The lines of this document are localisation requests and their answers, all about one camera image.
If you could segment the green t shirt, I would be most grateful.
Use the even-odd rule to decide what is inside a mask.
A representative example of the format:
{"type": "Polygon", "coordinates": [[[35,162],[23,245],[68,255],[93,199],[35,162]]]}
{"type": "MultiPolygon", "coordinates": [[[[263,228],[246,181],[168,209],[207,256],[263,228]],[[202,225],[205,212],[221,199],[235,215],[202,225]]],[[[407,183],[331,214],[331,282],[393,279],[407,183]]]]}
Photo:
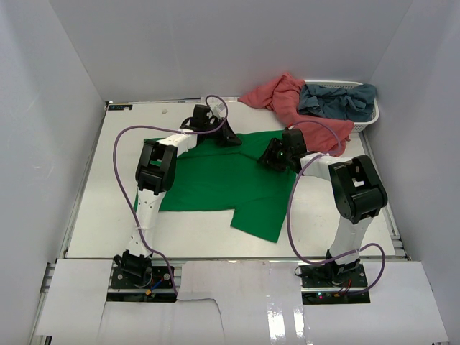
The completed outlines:
{"type": "Polygon", "coordinates": [[[207,139],[177,160],[175,180],[160,204],[162,212],[232,210],[231,227],[277,242],[285,221],[295,173],[258,163],[281,131],[238,134],[239,146],[207,139]]]}

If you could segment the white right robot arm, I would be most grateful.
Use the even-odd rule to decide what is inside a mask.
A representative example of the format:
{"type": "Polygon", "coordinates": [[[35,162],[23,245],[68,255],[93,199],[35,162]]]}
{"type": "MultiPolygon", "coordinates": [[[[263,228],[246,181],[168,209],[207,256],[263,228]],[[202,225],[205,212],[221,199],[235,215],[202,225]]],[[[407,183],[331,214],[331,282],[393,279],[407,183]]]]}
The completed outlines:
{"type": "Polygon", "coordinates": [[[341,158],[309,152],[299,129],[286,129],[271,139],[258,163],[278,172],[293,171],[298,177],[313,176],[331,183],[340,214],[333,244],[326,252],[326,281],[342,286],[359,266],[359,250],[372,220],[387,205],[387,193],[367,155],[341,158]]]}

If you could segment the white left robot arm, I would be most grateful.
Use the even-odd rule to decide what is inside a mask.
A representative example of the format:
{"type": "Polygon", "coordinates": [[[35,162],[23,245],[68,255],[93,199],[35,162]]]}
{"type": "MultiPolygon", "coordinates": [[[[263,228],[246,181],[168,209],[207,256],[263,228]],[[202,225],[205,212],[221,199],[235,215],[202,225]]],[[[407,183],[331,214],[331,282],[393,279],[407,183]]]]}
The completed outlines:
{"type": "Polygon", "coordinates": [[[130,254],[137,257],[152,254],[147,245],[153,240],[162,200],[173,186],[179,156],[205,139],[213,139],[221,147],[242,144],[228,124],[228,115],[225,101],[215,105],[198,104],[194,106],[192,117],[178,130],[167,130],[169,137],[144,142],[135,172],[137,194],[132,210],[136,215],[136,229],[126,246],[130,254]]]}

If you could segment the salmon pink t shirt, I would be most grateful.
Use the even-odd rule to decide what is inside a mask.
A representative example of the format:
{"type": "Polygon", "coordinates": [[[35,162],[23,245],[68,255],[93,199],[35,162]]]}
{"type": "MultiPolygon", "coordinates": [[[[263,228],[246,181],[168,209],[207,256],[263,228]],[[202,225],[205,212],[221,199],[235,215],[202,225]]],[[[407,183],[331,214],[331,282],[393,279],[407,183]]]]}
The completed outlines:
{"type": "Polygon", "coordinates": [[[238,101],[254,109],[274,112],[277,119],[287,127],[294,124],[303,133],[308,150],[341,156],[354,128],[353,122],[299,114],[297,107],[304,85],[303,80],[290,73],[283,73],[239,97],[238,101]]]}

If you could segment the black label sticker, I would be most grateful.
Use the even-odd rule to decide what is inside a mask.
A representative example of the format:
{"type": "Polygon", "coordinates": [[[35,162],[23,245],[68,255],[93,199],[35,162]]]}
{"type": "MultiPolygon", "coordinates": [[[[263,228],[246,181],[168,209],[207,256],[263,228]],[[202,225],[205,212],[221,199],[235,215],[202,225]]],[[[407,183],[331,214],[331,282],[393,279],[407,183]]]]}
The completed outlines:
{"type": "Polygon", "coordinates": [[[107,108],[108,111],[131,111],[132,104],[110,104],[107,108]]]}

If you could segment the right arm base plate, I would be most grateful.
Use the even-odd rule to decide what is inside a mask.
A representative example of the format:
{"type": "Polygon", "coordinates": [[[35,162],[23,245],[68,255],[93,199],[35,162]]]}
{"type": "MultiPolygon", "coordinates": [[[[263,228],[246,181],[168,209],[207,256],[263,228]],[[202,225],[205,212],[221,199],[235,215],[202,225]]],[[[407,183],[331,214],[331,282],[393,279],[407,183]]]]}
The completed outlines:
{"type": "Polygon", "coordinates": [[[299,265],[294,274],[301,279],[303,305],[370,304],[368,292],[359,293],[368,286],[363,264],[355,270],[332,277],[326,266],[299,265]]]}

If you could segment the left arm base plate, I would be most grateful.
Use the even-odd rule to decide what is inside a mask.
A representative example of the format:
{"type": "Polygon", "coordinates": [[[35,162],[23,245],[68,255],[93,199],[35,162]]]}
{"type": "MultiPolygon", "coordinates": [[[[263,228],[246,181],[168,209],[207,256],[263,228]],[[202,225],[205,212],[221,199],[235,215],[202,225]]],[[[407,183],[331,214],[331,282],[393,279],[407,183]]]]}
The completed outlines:
{"type": "Polygon", "coordinates": [[[151,257],[135,256],[129,251],[114,256],[106,296],[108,302],[174,303],[175,267],[155,264],[151,257]]]}

